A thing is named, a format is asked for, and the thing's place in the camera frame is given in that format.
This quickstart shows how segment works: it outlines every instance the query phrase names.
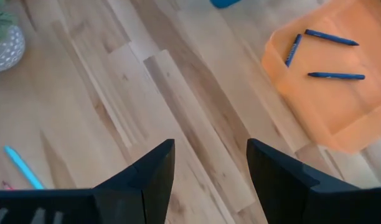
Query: blue object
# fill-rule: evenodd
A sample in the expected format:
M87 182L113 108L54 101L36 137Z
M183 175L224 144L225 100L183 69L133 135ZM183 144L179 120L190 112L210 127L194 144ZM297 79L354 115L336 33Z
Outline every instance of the blue object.
M301 34L297 35L296 40L294 41L294 44L291 47L290 53L288 55L288 58L285 61L285 64L287 65L287 67L290 66L291 61L293 60L294 54L296 53L296 50L298 48L298 45L300 44L300 41L301 41L302 37L303 36Z
M30 182L30 184L37 190L44 189L44 186L38 180L38 178L34 175L34 173L30 170L27 164L23 161L21 156L11 147L4 147L6 154L11 158L13 163L19 168L19 170L23 173L26 179Z
M306 29L305 34L311 35L314 37L319 37L319 38L326 39L326 40L331 40L333 42L337 42L340 44L346 44L346 45L350 45L350 46L358 46L359 45L357 42L355 42L353 40L337 37L337 36L330 35L330 34L324 34L322 32L318 32L315 30Z
M226 8L232 4L235 4L236 2L239 2L240 0L210 0L210 2L217 8L223 9Z
M317 77L317 78L341 78L341 79L353 79L353 80L365 79L365 75L343 74L343 73L312 72L312 73L308 73L308 75L310 77Z

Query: plant pot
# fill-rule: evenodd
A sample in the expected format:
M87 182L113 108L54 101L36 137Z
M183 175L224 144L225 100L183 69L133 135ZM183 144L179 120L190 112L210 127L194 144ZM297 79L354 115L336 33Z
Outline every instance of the plant pot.
M23 56L25 40L18 26L11 26L5 40L0 42L0 72L16 65Z

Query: hardwood floor plank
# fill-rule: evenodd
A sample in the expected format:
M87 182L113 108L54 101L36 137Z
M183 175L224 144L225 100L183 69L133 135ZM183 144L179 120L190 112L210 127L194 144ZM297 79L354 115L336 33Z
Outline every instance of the hardwood floor plank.
M146 31L144 24L129 0L107 0L124 27L138 60L143 61L159 52L156 43Z
M329 174L337 179L343 180L337 164L334 164L327 155L327 149L310 144L296 152L297 159L301 162Z
M362 155L381 182L381 139L366 147Z
M2 182L7 182L11 187L23 187L25 189L30 189L30 184L27 183L26 179L21 176L18 170L12 166L9 159L4 155L3 149L0 148L0 190L3 189Z
M73 46L125 146L130 147L146 132L132 109L127 92L120 87L122 80L110 67L108 54L94 37L92 29L85 24L82 31L72 37Z
M20 0L34 28L48 27L51 23L63 20L57 0Z
M52 27L38 30L38 44L27 62L37 102L34 113L51 148L68 164L76 186L93 187L124 169L127 162L100 121L76 66L59 41L63 36L55 31ZM42 144L36 149L43 150Z
M281 130L277 128L271 119L275 114L266 112L254 91L252 85L260 82L250 83L249 77L265 76L264 71L255 65L259 64L259 62L252 61L245 49L238 44L227 23L216 10L181 11L179 17L184 29L187 31L187 35L191 38L204 62L211 69L224 94L228 97L253 138L288 153L303 147L309 142L304 131L295 123L296 125L291 126L291 131L287 130L286 132L286 134L292 134L286 137L289 140L299 139L299 142L294 142L293 148L290 150L290 147L283 139ZM280 121L284 121L286 116L293 117L279 97L271 98L270 104L275 104L274 100L279 101L283 107L282 110L276 108L275 111L276 114L283 111L278 116L281 119Z
M65 24L72 35L77 35L87 26L107 53L129 41L106 0L58 0L58 2L64 14Z
M45 152L45 157L50 167L54 188L75 189L75 182L73 180L72 175L70 174L70 171L65 161L62 159L60 155L57 154L56 150L52 148L44 134L41 133L40 138Z
M363 189L381 186L361 153L347 154L327 150L327 155L338 167L344 181Z
M68 53L68 56L70 57L72 63L74 64L76 71L78 72L78 75L80 76L82 83L87 90L87 95L89 99L91 100L91 104L93 105L93 109L96 111L97 115L99 116L100 121L105 126L105 128L108 130L109 135L114 139L117 146L120 148L120 151L125 159L125 161L132 161L131 156L128 153L128 150L126 148L126 145L123 141L123 139L120 136L120 133L118 132L115 124L111 120L110 115L108 114L106 107L104 106L100 96L98 95L98 92L96 91L95 87L93 86L90 77L88 76L87 71L85 70L80 58L78 57L71 41L66 32L64 31L63 24L60 22L53 22L52 28L57 35L57 38L59 39L60 43L62 44L62 47L66 50ZM99 136L106 135L105 133L98 133Z
M247 183L168 51L147 59L145 65L226 204L234 212L252 204L255 200Z
M275 14L275 9L276 7L270 7L266 0L246 0L242 4L235 4L227 10L220 11L220 14L234 35L255 55L262 57L266 41L272 32L280 27L278 18L283 16Z
M47 187L53 186L48 163L45 161L39 137L40 127L37 120L38 102L34 97L29 80L30 63L37 49L37 35L20 2L12 2L7 8L19 18L19 25L27 41L27 49L18 66L1 73L0 79L0 152L3 147L13 147L37 172ZM31 185L11 160L2 153L3 161L11 176L11 185L17 189L31 189Z
M137 114L148 121L148 138L144 145L130 150L133 157L142 156L166 138L176 140L176 171L167 214L168 223L234 223L212 180L196 156L192 145L175 116L158 91L154 80L138 61L129 45L109 56L112 67L127 81L136 100Z
M237 165L242 166L240 156L235 155L245 154L250 133L212 72L153 1L131 0L131 3L158 47L169 51L226 148Z
M242 224L268 223L259 201L239 211L237 214L233 216L233 218L235 219L236 223L242 223Z

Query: orange plastic tray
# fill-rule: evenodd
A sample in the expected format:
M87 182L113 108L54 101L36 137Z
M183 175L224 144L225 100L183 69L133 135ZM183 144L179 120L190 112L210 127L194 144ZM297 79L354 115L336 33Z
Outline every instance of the orange plastic tray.
M297 34L313 29L355 40L351 47ZM381 138L381 1L333 0L277 30L262 64L272 83L318 144L358 152ZM359 73L365 80L308 77L309 72Z

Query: potted plant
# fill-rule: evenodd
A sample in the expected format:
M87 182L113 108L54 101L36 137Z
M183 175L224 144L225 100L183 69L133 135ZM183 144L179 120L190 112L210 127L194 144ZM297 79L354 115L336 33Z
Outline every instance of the potted plant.
M15 23L15 17L3 11L5 0L0 0L0 72L20 61L25 49L24 36Z

